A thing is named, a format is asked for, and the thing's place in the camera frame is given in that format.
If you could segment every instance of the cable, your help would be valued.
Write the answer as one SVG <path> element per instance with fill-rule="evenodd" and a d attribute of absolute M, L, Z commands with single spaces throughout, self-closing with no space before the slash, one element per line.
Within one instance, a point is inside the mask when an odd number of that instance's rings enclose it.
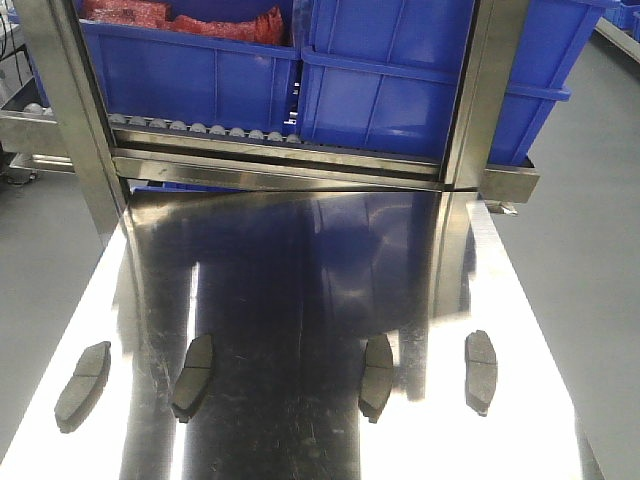
<path fill-rule="evenodd" d="M 4 20 L 4 15 L 0 14 L 0 20 L 2 20 L 2 52 L 0 52 L 0 62 L 4 60 L 4 55 L 7 52 L 7 23 Z"/>
<path fill-rule="evenodd" d="M 20 64 L 18 63 L 18 52 L 16 51 L 16 39 L 13 36 L 13 26 L 9 27 L 9 33 L 11 35 L 11 48 L 13 48 L 13 59 L 16 62 L 16 71 L 18 72 L 18 80 L 20 81 L 20 86 L 24 86 L 24 82 L 22 81 L 22 75 L 20 74 Z"/>
<path fill-rule="evenodd" d="M 2 3 L 4 4 L 4 9 L 6 12 L 9 12 L 9 6 L 7 5 L 7 0 L 2 0 Z M 0 55 L 0 59 L 4 60 L 5 59 L 5 52 L 6 52 L 6 47 L 7 47 L 7 24 L 4 20 L 4 15 L 0 14 L 0 17 L 2 18 L 2 30 L 4 32 L 4 38 L 3 38 L 3 42 L 2 42 L 2 54 Z M 24 85 L 24 81 L 22 80 L 22 74 L 20 73 L 20 64 L 18 63 L 18 52 L 16 52 L 16 39 L 13 35 L 13 26 L 9 25 L 9 35 L 11 37 L 11 48 L 12 48 L 12 55 L 13 55 L 13 60 L 16 64 L 16 73 L 18 74 L 18 81 L 20 82 L 20 86 Z"/>

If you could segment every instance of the red packaging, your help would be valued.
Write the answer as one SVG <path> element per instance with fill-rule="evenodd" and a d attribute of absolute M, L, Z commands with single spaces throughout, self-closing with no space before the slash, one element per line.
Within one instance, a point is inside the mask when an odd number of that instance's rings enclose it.
<path fill-rule="evenodd" d="M 96 9 L 114 8 L 131 10 L 134 14 L 155 17 L 157 20 L 171 18 L 171 5 L 149 0 L 84 0 L 83 8 L 85 18 L 89 18 Z"/>
<path fill-rule="evenodd" d="M 178 15 L 176 19 L 171 22 L 170 29 L 174 32 L 202 34 L 206 25 L 207 22 L 201 22 L 200 20 L 196 20 L 195 18 L 191 18 L 186 15 Z"/>
<path fill-rule="evenodd" d="M 204 27 L 202 34 L 210 37 L 227 38 L 229 40 L 254 42 L 256 24 L 255 21 L 240 23 L 209 22 Z"/>
<path fill-rule="evenodd" d="M 84 0 L 85 18 L 97 22 L 160 28 L 174 32 L 282 45 L 284 22 L 277 5 L 248 22 L 202 22 L 186 15 L 168 21 L 171 6 L 148 0 Z"/>

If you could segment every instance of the metal shelf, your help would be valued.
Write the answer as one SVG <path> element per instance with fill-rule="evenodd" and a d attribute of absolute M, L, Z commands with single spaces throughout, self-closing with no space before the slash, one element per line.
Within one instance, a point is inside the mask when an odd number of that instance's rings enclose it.
<path fill-rule="evenodd" d="M 31 80 L 0 110 L 0 138 L 19 152 L 15 167 L 73 172 L 56 118 L 23 113 L 39 102 Z M 440 165 L 429 159 L 308 144 L 283 144 L 111 125 L 118 175 L 245 190 L 440 190 Z M 488 165 L 480 191 L 489 200 L 524 203 L 539 175 L 533 166 Z"/>
<path fill-rule="evenodd" d="M 627 33 L 604 18 L 601 18 L 598 25 L 596 25 L 596 31 L 636 62 L 640 63 L 640 43 L 636 42 L 633 37 L 630 37 Z"/>

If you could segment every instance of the metal rail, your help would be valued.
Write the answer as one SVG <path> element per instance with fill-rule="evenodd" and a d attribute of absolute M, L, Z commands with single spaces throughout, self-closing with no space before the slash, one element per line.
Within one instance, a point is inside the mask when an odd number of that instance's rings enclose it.
<path fill-rule="evenodd" d="M 640 43 L 627 35 L 626 32 L 620 30 L 606 18 L 601 18 L 598 21 L 596 31 L 636 62 L 640 63 Z"/>

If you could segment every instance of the stainless steel table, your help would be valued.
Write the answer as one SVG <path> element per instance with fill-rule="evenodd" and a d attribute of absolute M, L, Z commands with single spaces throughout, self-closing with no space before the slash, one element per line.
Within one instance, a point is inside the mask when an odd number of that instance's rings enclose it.
<path fill-rule="evenodd" d="M 498 359 L 488 415 L 464 344 Z M 188 424 L 170 408 L 189 342 L 216 365 Z M 358 410 L 367 338 L 394 387 Z M 111 342 L 92 413 L 53 408 Z M 601 479 L 489 214 L 471 193 L 136 194 L 0 467 L 2 479 Z"/>

